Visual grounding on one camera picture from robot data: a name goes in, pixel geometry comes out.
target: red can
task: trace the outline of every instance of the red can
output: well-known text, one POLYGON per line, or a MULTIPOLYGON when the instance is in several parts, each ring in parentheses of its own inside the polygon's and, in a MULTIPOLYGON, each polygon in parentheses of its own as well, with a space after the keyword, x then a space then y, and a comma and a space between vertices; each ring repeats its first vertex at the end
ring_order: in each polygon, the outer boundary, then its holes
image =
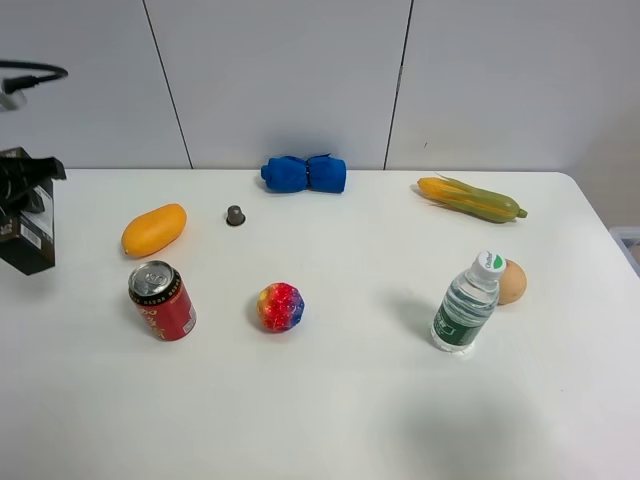
POLYGON ((162 340, 178 340, 196 324, 196 312, 180 273, 168 263, 153 261, 129 276, 129 296, 162 340))

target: bottle label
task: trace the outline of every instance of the bottle label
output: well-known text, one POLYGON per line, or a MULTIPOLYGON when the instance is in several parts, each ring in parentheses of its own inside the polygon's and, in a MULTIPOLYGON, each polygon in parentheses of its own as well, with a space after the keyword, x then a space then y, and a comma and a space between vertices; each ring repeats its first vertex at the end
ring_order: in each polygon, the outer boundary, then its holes
POLYGON ((436 313, 436 318, 433 320, 433 327, 443 341, 449 345, 461 347, 470 345, 473 342, 482 325, 477 327, 461 325, 453 320, 444 310, 444 305, 441 305, 438 313, 436 313))

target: mango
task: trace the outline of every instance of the mango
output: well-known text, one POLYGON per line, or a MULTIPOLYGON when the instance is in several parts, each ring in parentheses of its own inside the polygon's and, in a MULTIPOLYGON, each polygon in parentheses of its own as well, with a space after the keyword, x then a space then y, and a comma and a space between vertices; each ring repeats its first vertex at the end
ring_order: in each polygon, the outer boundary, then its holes
POLYGON ((140 215, 125 228, 122 249, 132 257, 146 257, 162 250, 180 236, 187 224, 187 212, 170 203, 140 215))

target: plastic bottle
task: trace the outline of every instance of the plastic bottle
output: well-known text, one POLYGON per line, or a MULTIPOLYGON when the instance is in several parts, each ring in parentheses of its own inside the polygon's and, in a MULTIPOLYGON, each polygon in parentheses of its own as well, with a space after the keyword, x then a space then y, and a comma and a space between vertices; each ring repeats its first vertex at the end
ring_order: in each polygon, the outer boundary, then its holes
POLYGON ((498 303, 500 277, 506 262, 500 255, 481 252, 471 268, 458 275, 436 313, 431 335, 438 348, 467 353, 498 303))

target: rainbow ball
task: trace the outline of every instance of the rainbow ball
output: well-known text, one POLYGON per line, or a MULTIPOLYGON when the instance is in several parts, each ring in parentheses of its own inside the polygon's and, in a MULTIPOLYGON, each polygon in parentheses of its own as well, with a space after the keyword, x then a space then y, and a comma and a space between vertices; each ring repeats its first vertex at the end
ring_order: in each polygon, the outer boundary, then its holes
POLYGON ((297 288, 287 283, 272 283, 258 298, 258 317, 271 332, 286 332, 300 323, 304 301, 297 288))

